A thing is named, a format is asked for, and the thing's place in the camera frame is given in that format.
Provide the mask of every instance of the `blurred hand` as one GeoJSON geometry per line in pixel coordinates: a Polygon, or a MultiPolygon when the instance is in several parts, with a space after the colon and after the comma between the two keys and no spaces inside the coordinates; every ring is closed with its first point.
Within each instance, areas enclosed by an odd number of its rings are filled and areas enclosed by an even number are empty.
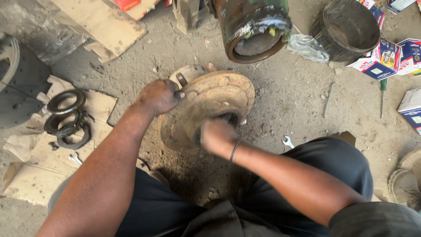
{"type": "Polygon", "coordinates": [[[200,143],[208,152],[230,159],[237,144],[237,133],[225,120],[207,120],[202,126],[200,143]]]}
{"type": "Polygon", "coordinates": [[[153,116],[168,113],[186,96],[184,92],[176,92],[178,88],[170,80],[156,80],[143,88],[136,102],[145,106],[153,116]]]}

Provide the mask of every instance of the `red box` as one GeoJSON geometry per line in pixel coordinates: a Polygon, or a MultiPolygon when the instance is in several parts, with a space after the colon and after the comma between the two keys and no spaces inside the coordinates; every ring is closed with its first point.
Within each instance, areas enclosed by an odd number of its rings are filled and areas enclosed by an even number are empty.
{"type": "Polygon", "coordinates": [[[123,11],[127,11],[130,8],[140,4],[140,0],[114,0],[114,2],[123,11]]]}

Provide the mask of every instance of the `dirt floor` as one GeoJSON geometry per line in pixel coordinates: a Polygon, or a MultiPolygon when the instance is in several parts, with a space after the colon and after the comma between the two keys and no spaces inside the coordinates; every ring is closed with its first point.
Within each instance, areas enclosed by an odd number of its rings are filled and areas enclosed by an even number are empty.
{"type": "MultiPolygon", "coordinates": [[[[316,15],[327,2],[290,1],[290,16],[304,34],[309,34],[316,15]]],[[[383,37],[392,42],[421,38],[421,14],[415,4],[399,15],[392,15],[384,7],[381,9],[386,12],[383,37]]],[[[216,19],[209,15],[195,32],[184,35],[176,28],[172,7],[164,8],[161,3],[139,24],[148,34],[121,57],[104,64],[104,74],[91,66],[101,65],[97,56],[82,47],[53,65],[53,74],[77,88],[117,97],[117,105],[108,121],[115,125],[149,82],[168,78],[188,64],[204,65],[211,61],[218,69],[231,67],[250,78],[260,95],[247,117],[247,124],[239,129],[246,142],[282,153],[289,149],[282,144],[283,136],[287,134],[297,146],[304,143],[305,137],[312,140],[350,131],[357,138],[356,147],[370,162],[376,193],[383,192],[390,200],[389,175],[399,160],[418,148],[421,141],[420,135],[397,112],[405,91],[421,87],[419,77],[393,76],[389,79],[385,116],[381,119],[379,82],[356,69],[346,68],[344,63],[335,63],[343,70],[342,74],[335,75],[328,64],[304,60],[282,49],[258,64],[236,64],[225,56],[216,19]],[[153,72],[154,67],[158,67],[157,73],[153,72]],[[327,98],[332,82],[336,84],[328,117],[324,119],[326,99],[321,96],[327,98]]],[[[10,135],[28,132],[22,127],[2,131],[0,147],[10,135]]],[[[157,120],[147,131],[139,157],[151,169],[161,171],[169,179],[173,191],[200,205],[216,197],[235,202],[237,193],[253,178],[247,171],[203,151],[180,153],[168,149],[158,136],[157,120]]],[[[9,162],[17,160],[11,152],[0,149],[0,176],[4,175],[9,162]]],[[[33,236],[47,214],[46,207],[3,197],[0,199],[0,236],[33,236]]]]}

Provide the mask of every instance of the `person's arm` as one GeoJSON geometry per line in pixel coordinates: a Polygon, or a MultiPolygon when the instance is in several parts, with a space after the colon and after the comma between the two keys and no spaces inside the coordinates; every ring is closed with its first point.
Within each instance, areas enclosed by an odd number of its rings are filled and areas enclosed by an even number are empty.
{"type": "MultiPolygon", "coordinates": [[[[237,135],[227,122],[211,120],[203,125],[200,142],[209,152],[229,160],[237,135]]],[[[330,174],[286,156],[241,143],[232,161],[266,180],[294,208],[325,227],[343,208],[368,202],[330,174]]]]}
{"type": "Polygon", "coordinates": [[[115,236],[132,196],[142,138],[155,116],[185,96],[170,80],[141,92],[108,137],[84,161],[37,233],[41,236],[115,236]]]}

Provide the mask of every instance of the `green screwdriver handle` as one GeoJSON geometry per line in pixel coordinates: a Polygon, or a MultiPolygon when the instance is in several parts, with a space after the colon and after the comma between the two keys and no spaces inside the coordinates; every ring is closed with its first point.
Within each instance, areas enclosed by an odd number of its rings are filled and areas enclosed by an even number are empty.
{"type": "Polygon", "coordinates": [[[387,85],[387,78],[380,81],[380,90],[385,91],[387,85]]]}

